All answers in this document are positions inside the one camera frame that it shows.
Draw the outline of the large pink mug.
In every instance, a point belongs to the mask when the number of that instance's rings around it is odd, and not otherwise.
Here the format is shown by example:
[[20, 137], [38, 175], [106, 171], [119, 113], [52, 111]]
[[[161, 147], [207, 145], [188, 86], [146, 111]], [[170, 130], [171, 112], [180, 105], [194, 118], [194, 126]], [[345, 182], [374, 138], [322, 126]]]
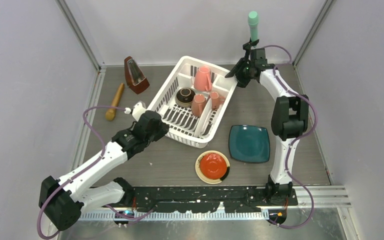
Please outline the large pink mug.
[[198, 67], [193, 80], [193, 87], [196, 90], [201, 92], [211, 92], [212, 91], [211, 74], [212, 74], [212, 71], [208, 66]]

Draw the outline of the small pink cup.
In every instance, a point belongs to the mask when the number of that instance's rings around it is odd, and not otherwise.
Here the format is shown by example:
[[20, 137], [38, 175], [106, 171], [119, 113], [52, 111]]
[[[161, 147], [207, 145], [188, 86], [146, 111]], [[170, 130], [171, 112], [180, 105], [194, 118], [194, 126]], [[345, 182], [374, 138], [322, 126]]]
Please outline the small pink cup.
[[211, 108], [213, 111], [218, 110], [220, 105], [225, 102], [225, 97], [216, 91], [210, 92], [209, 98], [211, 99]]

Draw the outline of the white plastic dish rack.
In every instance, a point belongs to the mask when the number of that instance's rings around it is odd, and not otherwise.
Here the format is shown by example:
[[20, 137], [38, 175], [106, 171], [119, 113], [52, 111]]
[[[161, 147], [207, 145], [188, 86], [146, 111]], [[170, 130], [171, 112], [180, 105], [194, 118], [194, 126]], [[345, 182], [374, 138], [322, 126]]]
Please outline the white plastic dish rack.
[[207, 146], [237, 87], [228, 73], [191, 56], [180, 58], [148, 106], [169, 125], [167, 137], [194, 148]]

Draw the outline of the black patterned ceramic bowl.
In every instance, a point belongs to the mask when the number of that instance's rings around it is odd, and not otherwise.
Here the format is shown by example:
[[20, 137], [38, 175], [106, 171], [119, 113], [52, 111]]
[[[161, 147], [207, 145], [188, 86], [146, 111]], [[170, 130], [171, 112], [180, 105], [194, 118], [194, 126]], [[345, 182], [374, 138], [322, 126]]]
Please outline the black patterned ceramic bowl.
[[195, 97], [195, 92], [189, 87], [183, 87], [175, 95], [175, 103], [183, 108], [190, 108]]

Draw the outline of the white round plate with lettering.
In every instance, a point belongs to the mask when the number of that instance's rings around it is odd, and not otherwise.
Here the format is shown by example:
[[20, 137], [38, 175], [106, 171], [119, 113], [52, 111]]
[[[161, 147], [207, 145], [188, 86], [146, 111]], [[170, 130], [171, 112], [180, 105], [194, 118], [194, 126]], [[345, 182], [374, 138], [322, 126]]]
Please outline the white round plate with lettering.
[[211, 112], [212, 112], [212, 100], [209, 98], [206, 100], [206, 105], [205, 105], [205, 108], [203, 109], [202, 115], [198, 117], [196, 128], [193, 133], [194, 137], [198, 138], [204, 134], [205, 129], [208, 125]]

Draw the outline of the teal square plate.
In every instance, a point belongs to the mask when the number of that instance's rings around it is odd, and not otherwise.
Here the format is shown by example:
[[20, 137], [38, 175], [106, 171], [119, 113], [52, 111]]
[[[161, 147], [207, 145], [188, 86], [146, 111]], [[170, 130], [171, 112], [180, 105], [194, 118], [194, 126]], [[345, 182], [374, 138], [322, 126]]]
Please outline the teal square plate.
[[228, 148], [231, 158], [252, 164], [270, 160], [270, 139], [265, 127], [237, 124], [229, 132]]

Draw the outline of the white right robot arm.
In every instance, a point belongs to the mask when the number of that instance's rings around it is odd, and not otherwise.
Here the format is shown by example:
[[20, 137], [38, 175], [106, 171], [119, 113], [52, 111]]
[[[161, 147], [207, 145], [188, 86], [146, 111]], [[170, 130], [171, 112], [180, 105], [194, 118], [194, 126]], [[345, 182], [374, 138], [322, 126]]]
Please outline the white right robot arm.
[[274, 164], [262, 197], [271, 205], [279, 205], [285, 198], [292, 196], [295, 153], [309, 125], [308, 97], [293, 90], [281, 77], [278, 66], [268, 63], [265, 48], [245, 45], [243, 49], [244, 57], [225, 77], [234, 77], [240, 88], [256, 80], [274, 100], [271, 130], [275, 135], [276, 148]]

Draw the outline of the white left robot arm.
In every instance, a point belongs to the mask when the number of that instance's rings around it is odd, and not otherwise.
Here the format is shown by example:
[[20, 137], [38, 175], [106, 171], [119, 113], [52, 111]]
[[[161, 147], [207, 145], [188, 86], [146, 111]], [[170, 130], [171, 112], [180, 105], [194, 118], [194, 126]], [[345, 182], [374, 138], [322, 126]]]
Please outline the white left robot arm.
[[53, 223], [58, 231], [73, 226], [80, 216], [101, 206], [118, 203], [128, 207], [133, 202], [133, 188], [123, 178], [92, 188], [92, 185], [115, 167], [124, 164], [136, 154], [144, 151], [169, 132], [159, 113], [144, 111], [132, 125], [118, 131], [102, 150], [78, 168], [55, 179], [45, 178], [40, 187], [40, 208], [42, 215]]

